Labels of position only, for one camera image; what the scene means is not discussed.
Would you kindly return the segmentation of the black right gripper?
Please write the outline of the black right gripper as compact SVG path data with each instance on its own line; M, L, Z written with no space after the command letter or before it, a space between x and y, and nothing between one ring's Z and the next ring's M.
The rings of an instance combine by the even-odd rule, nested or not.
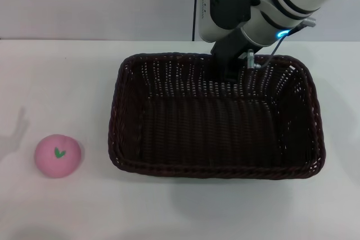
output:
M225 79L238 81L240 60L237 59L248 49L255 49L255 44L244 34L242 29L235 29L226 37L215 42L211 54L219 65L226 65Z

